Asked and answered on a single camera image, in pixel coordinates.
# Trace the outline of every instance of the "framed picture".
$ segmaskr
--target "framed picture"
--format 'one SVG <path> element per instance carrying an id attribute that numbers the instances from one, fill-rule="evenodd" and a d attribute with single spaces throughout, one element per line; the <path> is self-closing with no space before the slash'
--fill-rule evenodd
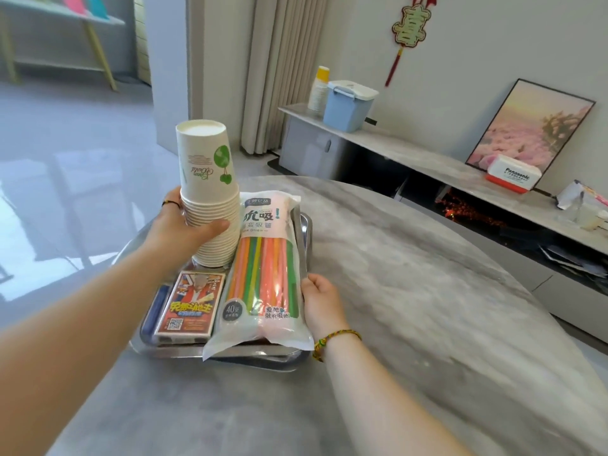
<path id="1" fill-rule="evenodd" d="M 594 105 L 520 78 L 466 164 L 486 171 L 502 154 L 544 173 Z"/>

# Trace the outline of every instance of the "yellow shelf leg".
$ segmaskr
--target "yellow shelf leg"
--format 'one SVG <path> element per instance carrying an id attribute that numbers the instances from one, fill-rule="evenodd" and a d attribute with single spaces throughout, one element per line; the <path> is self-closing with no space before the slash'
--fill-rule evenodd
<path id="1" fill-rule="evenodd" d="M 106 60 L 106 55 L 103 52 L 102 44 L 99 41 L 97 34 L 95 33 L 95 29 L 88 21 L 82 21 L 82 25 L 85 28 L 86 36 L 89 39 L 91 49 L 93 49 L 97 61 L 103 67 L 103 74 L 106 76 L 108 83 L 110 83 L 110 88 L 112 88 L 112 91 L 118 91 L 118 88 L 116 87 L 116 82 L 114 81 L 114 77 L 112 76 L 112 72 L 110 71 L 110 65 Z"/>
<path id="2" fill-rule="evenodd" d="M 13 83 L 19 83 L 19 75 L 15 67 L 15 49 L 10 38 L 9 18 L 3 11 L 0 11 L 0 42 L 2 42 L 4 62 L 9 69 L 9 78 Z"/>

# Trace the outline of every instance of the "curtain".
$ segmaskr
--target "curtain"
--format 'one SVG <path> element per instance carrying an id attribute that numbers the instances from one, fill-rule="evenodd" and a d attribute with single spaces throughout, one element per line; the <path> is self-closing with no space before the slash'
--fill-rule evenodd
<path id="1" fill-rule="evenodd" d="M 308 100 L 327 0 L 256 0 L 241 145 L 262 154 L 281 144 L 278 107 Z"/>

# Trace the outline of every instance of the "gray marble tabletop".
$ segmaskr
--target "gray marble tabletop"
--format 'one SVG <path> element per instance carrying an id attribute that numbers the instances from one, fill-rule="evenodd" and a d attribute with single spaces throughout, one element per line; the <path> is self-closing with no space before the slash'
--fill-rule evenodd
<path id="1" fill-rule="evenodd" d="M 569 221 L 566 213 L 557 209 L 555 201 L 548 196 L 536 191 L 520 195 L 507 190 L 487 181 L 485 172 L 479 169 L 384 134 L 372 125 L 367 125 L 367 130 L 343 132 L 323 123 L 306 104 L 293 104 L 279 110 L 608 255 L 608 232 L 581 229 Z"/>
<path id="2" fill-rule="evenodd" d="M 547 311 L 475 246 L 351 185 L 240 184 L 301 195 L 314 223 L 312 270 L 339 287 L 349 321 L 399 382 L 474 453 L 608 455 L 604 385 Z M 314 360 L 281 374 L 126 351 L 50 454 L 354 452 Z"/>

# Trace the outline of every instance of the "bracelet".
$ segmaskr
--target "bracelet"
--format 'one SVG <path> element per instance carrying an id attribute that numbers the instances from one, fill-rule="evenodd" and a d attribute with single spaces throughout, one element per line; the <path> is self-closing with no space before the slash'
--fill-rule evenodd
<path id="1" fill-rule="evenodd" d="M 321 349 L 327 345 L 327 341 L 329 341 L 332 337 L 339 336 L 340 334 L 354 334 L 359 338 L 359 340 L 363 341 L 361 335 L 353 329 L 340 329 L 338 331 L 334 331 L 331 334 L 323 337 L 323 339 L 319 339 L 319 342 L 314 345 L 313 358 L 319 362 L 323 362 L 323 359 L 321 358 Z"/>
<path id="2" fill-rule="evenodd" d="M 163 203 L 162 203 L 162 205 L 161 205 L 161 208 L 162 208 L 163 206 L 165 206 L 167 203 L 173 203 L 174 205 L 177 205 L 179 209 L 182 209 L 182 206 L 181 206 L 179 203 L 174 202 L 173 200 L 165 200 L 165 201 L 163 201 Z"/>

